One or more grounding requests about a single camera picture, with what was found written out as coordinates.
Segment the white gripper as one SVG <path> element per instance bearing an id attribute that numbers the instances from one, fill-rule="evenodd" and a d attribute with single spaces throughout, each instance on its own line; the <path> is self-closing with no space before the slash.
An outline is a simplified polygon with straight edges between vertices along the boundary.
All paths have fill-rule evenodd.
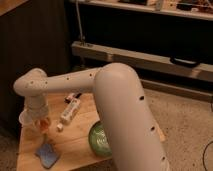
<path id="1" fill-rule="evenodd" d="M 37 96 L 28 96 L 25 98 L 25 106 L 27 114 L 35 121 L 33 121 L 33 125 L 37 131 L 40 131 L 40 120 L 46 117 L 46 130 L 49 131 L 51 126 L 51 118 L 47 117 L 49 113 L 48 104 L 46 98 L 43 94 Z"/>

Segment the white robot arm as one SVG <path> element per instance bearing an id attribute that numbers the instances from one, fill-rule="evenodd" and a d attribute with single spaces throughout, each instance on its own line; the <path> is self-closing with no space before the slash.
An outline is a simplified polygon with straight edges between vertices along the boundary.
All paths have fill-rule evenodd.
<path id="1" fill-rule="evenodd" d="M 118 171 L 170 171 L 142 83 L 130 66 L 111 63 L 52 77 L 35 68 L 13 88 L 25 98 L 23 114 L 35 119 L 48 114 L 47 93 L 91 92 Z"/>

